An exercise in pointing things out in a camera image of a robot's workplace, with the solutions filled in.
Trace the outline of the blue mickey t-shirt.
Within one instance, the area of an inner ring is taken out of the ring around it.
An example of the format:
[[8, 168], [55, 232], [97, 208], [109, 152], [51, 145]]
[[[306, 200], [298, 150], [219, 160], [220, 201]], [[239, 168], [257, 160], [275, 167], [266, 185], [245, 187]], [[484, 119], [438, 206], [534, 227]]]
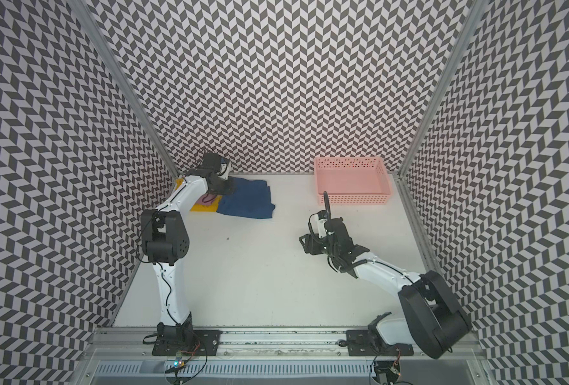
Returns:
[[223, 196], [217, 213], [230, 217], [271, 219], [276, 206], [271, 199], [271, 189], [265, 180], [249, 180], [232, 177], [234, 192]]

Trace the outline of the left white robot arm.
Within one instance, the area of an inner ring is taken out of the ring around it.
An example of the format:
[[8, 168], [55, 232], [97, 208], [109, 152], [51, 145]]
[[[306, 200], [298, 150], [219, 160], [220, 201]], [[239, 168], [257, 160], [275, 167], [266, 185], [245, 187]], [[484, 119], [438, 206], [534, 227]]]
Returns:
[[201, 197], [232, 193], [231, 169], [231, 160], [206, 152], [198, 166], [179, 177], [163, 203], [141, 213], [139, 260], [152, 265], [157, 276], [160, 335], [172, 333], [178, 339], [193, 336], [191, 311], [182, 293], [183, 259], [191, 248], [185, 219]]

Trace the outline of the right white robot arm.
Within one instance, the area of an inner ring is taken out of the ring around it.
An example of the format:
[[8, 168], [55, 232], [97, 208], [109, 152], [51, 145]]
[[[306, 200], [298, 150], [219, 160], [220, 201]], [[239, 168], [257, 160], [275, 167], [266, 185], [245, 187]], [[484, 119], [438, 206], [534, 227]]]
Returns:
[[418, 274], [382, 260], [354, 243], [342, 218], [329, 218], [325, 211], [309, 217], [308, 229], [299, 238], [305, 253], [326, 255], [336, 273], [370, 282], [398, 300], [398, 315], [387, 311], [368, 325], [376, 353], [416, 345], [438, 359], [472, 331], [470, 316], [438, 272]]

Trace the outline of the folded pink t-shirt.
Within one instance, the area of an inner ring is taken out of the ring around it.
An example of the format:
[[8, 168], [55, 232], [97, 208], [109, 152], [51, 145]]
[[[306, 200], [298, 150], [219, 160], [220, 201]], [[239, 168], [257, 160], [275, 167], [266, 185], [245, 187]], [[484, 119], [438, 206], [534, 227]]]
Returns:
[[199, 200], [197, 200], [197, 203], [200, 205], [209, 206], [217, 199], [217, 197], [218, 196], [216, 194], [206, 193]]

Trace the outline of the folded yellow t-shirt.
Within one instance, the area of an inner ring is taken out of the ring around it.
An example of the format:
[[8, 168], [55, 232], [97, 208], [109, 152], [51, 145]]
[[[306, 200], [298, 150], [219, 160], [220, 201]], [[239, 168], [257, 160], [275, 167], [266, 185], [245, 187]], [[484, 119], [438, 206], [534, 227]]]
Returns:
[[200, 205], [197, 202], [191, 207], [191, 212], [210, 212], [215, 213], [218, 210], [222, 197], [218, 196], [217, 199], [209, 206]]

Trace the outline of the pink plastic basket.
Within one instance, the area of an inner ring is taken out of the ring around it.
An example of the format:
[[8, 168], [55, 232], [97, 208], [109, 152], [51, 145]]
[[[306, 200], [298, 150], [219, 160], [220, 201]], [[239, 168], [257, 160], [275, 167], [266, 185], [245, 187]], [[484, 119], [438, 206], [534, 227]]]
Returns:
[[315, 157], [313, 166], [319, 205], [324, 193], [333, 205], [385, 205], [392, 196], [381, 157]]

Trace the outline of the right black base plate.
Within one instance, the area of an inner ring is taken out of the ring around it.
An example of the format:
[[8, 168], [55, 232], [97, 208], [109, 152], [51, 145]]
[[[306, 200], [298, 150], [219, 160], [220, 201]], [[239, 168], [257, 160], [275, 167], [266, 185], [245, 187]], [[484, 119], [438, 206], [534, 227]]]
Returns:
[[414, 355], [411, 344], [389, 345], [370, 330], [347, 330], [346, 349], [350, 357], [390, 356], [408, 357]]

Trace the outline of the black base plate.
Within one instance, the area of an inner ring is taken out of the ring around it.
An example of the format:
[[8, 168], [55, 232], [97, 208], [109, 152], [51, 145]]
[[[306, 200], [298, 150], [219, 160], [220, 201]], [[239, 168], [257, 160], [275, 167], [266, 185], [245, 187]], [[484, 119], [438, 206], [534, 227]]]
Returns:
[[216, 356], [220, 346], [222, 331], [218, 329], [194, 330], [185, 332], [183, 338], [158, 336], [151, 354], [153, 356]]
[[370, 330], [347, 330], [346, 349], [350, 357], [390, 356], [408, 357], [414, 355], [411, 344], [389, 345]]

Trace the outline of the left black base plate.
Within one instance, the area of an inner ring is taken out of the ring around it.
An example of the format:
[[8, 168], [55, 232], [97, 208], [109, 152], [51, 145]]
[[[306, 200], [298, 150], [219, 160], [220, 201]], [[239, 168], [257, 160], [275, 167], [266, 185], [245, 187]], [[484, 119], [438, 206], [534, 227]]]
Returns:
[[222, 331], [218, 329], [194, 330], [185, 332], [183, 338], [158, 336], [151, 354], [153, 356], [216, 356], [220, 346]]

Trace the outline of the aluminium front rail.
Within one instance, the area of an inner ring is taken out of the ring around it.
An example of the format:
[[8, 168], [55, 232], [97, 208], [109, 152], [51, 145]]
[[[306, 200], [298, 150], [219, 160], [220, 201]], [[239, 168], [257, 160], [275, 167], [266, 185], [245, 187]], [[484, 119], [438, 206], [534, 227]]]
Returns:
[[219, 327], [216, 356], [153, 356], [155, 330], [101, 328], [71, 377], [72, 384], [385, 383], [494, 384], [480, 343], [467, 335], [432, 359], [416, 345], [403, 357], [350, 357], [354, 327]]

